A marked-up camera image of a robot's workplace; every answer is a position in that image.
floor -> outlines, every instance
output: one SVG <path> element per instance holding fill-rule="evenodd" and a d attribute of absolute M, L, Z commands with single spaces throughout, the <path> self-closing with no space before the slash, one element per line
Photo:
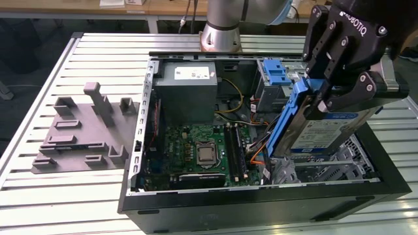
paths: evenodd
<path fill-rule="evenodd" d="M 160 33 L 176 33 L 176 21 L 160 21 Z M 0 100 L 0 155 L 4 152 L 8 141 L 12 139 L 18 125 L 25 117 L 26 111 L 36 98 L 40 87 L 42 86 L 54 63 L 60 57 L 61 51 L 68 43 L 73 32 L 96 32 L 96 33 L 148 33 L 148 25 L 145 21 L 93 21 L 85 20 L 64 20 L 62 27 L 57 27 L 53 20 L 34 20 L 33 26 L 41 40 L 41 46 L 34 49 L 34 53 L 40 62 L 38 69 L 29 73 L 17 75 L 0 62 L 0 79 L 14 93 L 12 100 Z M 194 32 L 203 30 L 204 22 L 197 22 Z M 256 24 L 245 24 L 239 29 L 241 34 L 265 34 L 265 27 Z M 411 87 L 411 97 L 418 101 L 418 64 L 397 59 L 395 62 L 395 70 L 407 79 Z"/>

bolt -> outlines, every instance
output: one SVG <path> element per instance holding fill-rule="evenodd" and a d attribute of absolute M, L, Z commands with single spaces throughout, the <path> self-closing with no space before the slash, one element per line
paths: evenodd
<path fill-rule="evenodd" d="M 379 35 L 383 36 L 387 34 L 387 29 L 383 26 L 380 26 L 377 32 L 379 32 Z"/>

metal case frame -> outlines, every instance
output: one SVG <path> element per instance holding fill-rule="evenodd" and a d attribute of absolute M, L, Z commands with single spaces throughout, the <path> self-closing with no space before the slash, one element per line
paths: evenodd
<path fill-rule="evenodd" d="M 411 192 L 367 124 L 357 129 L 355 135 L 380 182 L 312 184 L 303 187 L 280 185 L 260 187 L 259 190 L 157 192 L 154 195 L 128 196 L 125 192 L 130 166 L 126 161 L 118 213 L 126 214 L 144 233 L 204 231 L 340 219 L 371 204 L 389 201 Z"/>

aluminum extrusion table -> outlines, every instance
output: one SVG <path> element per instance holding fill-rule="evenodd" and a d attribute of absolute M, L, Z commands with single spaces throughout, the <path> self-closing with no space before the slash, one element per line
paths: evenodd
<path fill-rule="evenodd" d="M 241 35 L 244 52 L 301 52 L 303 37 Z M 34 175 L 29 169 L 56 111 L 57 97 L 90 103 L 85 82 L 109 101 L 140 101 L 149 51 L 198 51 L 197 35 L 90 34 L 72 38 L 0 160 L 0 233 L 140 234 L 116 213 L 122 170 Z M 412 192 L 339 221 L 243 227 L 198 234 L 416 234 L 418 112 L 407 98 L 384 106 L 368 124 Z"/>

yellow wire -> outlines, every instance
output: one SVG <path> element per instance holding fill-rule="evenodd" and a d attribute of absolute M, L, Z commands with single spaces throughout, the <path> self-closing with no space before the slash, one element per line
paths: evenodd
<path fill-rule="evenodd" d="M 215 111 L 215 113 L 217 113 L 217 114 L 227 114 L 227 113 L 235 112 L 237 109 L 240 109 L 241 104 L 243 104 L 243 96 L 241 96 L 241 92 L 240 92 L 237 86 L 235 86 L 235 84 L 228 79 L 223 78 L 221 80 L 225 80 L 232 85 L 232 87 L 236 89 L 236 91 L 239 93 L 239 97 L 240 97 L 239 106 L 236 108 L 229 109 L 229 110 Z"/>

